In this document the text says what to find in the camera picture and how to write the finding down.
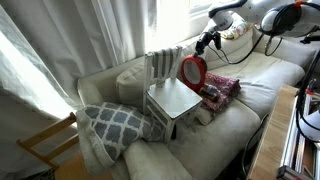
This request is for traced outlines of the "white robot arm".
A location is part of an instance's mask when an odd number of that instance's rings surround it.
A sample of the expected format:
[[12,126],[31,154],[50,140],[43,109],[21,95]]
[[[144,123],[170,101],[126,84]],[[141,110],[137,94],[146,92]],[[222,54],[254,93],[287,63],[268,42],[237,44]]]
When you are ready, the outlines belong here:
[[197,55],[217,31],[227,30],[234,22],[231,12],[250,23],[257,23],[259,31],[268,36],[302,37],[320,26],[320,0],[232,0],[208,8],[209,22],[196,42]]

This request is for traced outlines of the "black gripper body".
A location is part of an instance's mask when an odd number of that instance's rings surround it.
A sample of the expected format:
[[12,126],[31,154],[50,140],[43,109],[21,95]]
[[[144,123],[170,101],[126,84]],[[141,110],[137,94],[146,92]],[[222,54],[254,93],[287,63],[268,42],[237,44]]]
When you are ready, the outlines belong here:
[[203,32],[196,42],[196,55],[202,55],[204,53],[204,49],[209,45],[211,41],[214,41],[215,47],[218,50],[221,49],[221,36],[219,32]]

